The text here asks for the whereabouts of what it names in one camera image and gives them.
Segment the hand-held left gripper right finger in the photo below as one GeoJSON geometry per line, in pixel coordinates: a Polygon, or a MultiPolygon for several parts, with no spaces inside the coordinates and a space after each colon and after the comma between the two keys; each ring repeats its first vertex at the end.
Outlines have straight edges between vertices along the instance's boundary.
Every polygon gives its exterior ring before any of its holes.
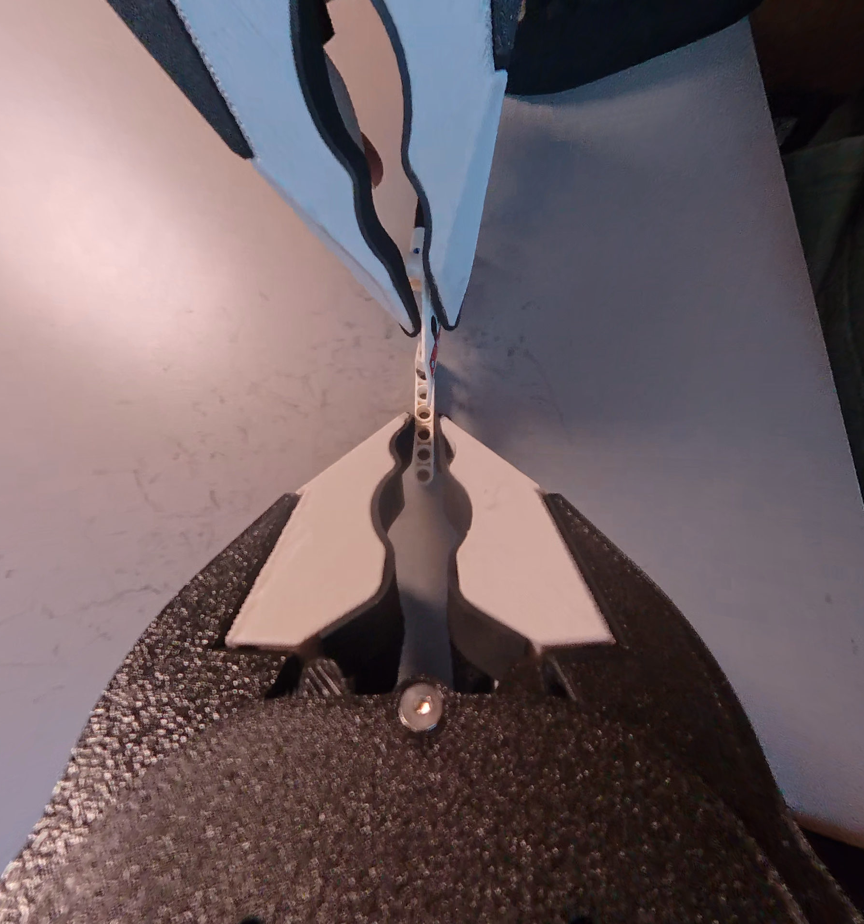
{"type": "Polygon", "coordinates": [[[449,419],[440,432],[460,534],[449,576],[457,652],[503,679],[527,654],[614,644],[538,484],[449,419]]]}

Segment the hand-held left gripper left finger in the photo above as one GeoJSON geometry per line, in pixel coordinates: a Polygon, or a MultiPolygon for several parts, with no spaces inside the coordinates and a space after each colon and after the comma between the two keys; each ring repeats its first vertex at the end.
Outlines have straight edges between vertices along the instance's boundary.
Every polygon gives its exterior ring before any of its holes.
{"type": "Polygon", "coordinates": [[[392,443],[408,422],[394,418],[299,490],[226,647],[300,652],[378,596],[388,553],[377,492],[396,470],[392,443]]]}

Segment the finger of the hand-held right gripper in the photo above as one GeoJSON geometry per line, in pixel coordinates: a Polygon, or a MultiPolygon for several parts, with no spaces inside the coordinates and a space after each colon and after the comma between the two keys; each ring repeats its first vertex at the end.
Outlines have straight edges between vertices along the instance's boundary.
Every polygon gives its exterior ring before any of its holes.
{"type": "Polygon", "coordinates": [[[174,5],[259,173],[404,330],[418,330],[400,249],[380,223],[366,156],[336,105],[315,5],[174,5]]]}
{"type": "Polygon", "coordinates": [[[439,322],[458,323],[507,74],[494,64],[489,1],[374,2],[403,83],[404,172],[422,203],[423,265],[439,322]]]}

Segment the white beam with red label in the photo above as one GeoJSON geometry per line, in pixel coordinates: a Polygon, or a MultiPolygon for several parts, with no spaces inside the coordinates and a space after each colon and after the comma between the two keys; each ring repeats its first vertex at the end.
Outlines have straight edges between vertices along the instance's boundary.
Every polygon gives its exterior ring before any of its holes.
{"type": "Polygon", "coordinates": [[[436,384],[439,325],[430,315],[423,321],[415,353],[414,448],[411,468],[418,484],[429,486],[436,474],[436,384]]]}

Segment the white spotted toy brick assembly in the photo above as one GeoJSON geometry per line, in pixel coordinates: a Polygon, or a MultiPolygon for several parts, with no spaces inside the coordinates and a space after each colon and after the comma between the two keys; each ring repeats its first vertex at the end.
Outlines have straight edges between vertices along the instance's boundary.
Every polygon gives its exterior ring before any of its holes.
{"type": "Polygon", "coordinates": [[[420,308],[423,331],[438,340],[439,324],[433,305],[424,264],[426,228],[416,224],[405,258],[405,268],[414,291],[417,306],[420,308]]]}

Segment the grey desk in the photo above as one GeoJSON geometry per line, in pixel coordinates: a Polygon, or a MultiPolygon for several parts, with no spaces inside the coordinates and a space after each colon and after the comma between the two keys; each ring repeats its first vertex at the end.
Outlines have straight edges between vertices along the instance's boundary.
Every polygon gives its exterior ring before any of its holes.
{"type": "MultiPolygon", "coordinates": [[[[148,622],[407,407],[413,347],[110,6],[0,2],[0,872],[148,622]]],[[[746,22],[507,100],[442,358],[864,844],[864,508],[746,22]]]]}

